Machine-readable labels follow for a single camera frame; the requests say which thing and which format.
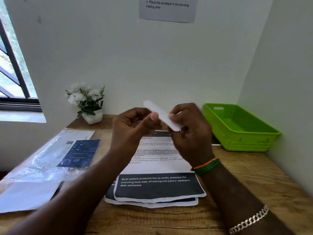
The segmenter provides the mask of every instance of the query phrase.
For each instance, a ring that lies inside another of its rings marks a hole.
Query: green and orange wristband
[[[214,168],[219,163],[220,163],[220,160],[218,158],[213,158],[209,162],[207,162],[203,165],[193,167],[191,170],[194,171],[196,173],[196,175],[201,175],[203,173],[208,172],[209,170]]]

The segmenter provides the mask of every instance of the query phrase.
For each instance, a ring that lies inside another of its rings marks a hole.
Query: green plastic basket
[[[229,151],[265,152],[280,132],[240,106],[211,104],[203,106],[214,136]]]

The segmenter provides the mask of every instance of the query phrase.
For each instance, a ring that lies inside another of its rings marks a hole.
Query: white flower pot
[[[94,111],[94,113],[96,115],[88,115],[86,113],[83,113],[82,116],[84,118],[84,120],[88,123],[88,124],[95,124],[98,123],[102,120],[102,116],[103,116],[103,112],[102,109],[100,110],[96,110]]]

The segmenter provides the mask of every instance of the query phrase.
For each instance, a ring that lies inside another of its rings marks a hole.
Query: basket rim
[[[211,111],[211,112],[219,119],[220,122],[222,122],[230,131],[232,131],[232,132],[234,132],[234,133],[238,133],[238,134],[263,134],[263,135],[264,135],[264,134],[270,134],[270,135],[277,135],[277,136],[281,134],[281,132],[280,132],[278,129],[274,128],[273,126],[270,126],[268,123],[266,123],[266,122],[264,122],[263,120],[261,120],[260,118],[256,117],[254,114],[251,114],[251,115],[253,115],[253,116],[256,117],[257,119],[259,119],[261,122],[263,122],[264,124],[268,125],[269,127],[273,128],[274,130],[276,130],[277,133],[265,133],[265,132],[262,133],[262,132],[243,132],[243,131],[235,131],[235,130],[229,128],[228,125],[225,124],[225,123],[220,119],[220,117],[218,117],[218,116],[207,106],[208,104],[209,104],[209,105],[220,105],[220,106],[222,106],[222,105],[223,105],[223,106],[224,106],[224,105],[237,106],[237,107],[241,108],[242,110],[248,112],[249,114],[251,114],[251,113],[250,113],[249,111],[245,110],[244,108],[242,108],[242,107],[236,105],[236,104],[205,103],[205,104],[203,105],[203,107],[202,107],[203,110],[204,110],[204,108],[207,108],[209,111]]]

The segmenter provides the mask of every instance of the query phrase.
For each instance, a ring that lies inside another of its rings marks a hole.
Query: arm
[[[133,123],[142,120],[136,127]],[[53,198],[6,235],[82,234],[112,182],[128,165],[143,135],[160,128],[157,113],[134,108],[113,121],[109,152],[68,188]]]
[[[185,125],[182,132],[170,131],[175,147],[192,167],[203,165],[214,158],[211,146],[212,128],[195,104],[177,105],[171,111],[170,118]],[[249,219],[264,206],[222,164],[201,174],[200,177],[221,211],[228,229]],[[261,220],[244,228],[238,234],[293,233],[269,211]]]

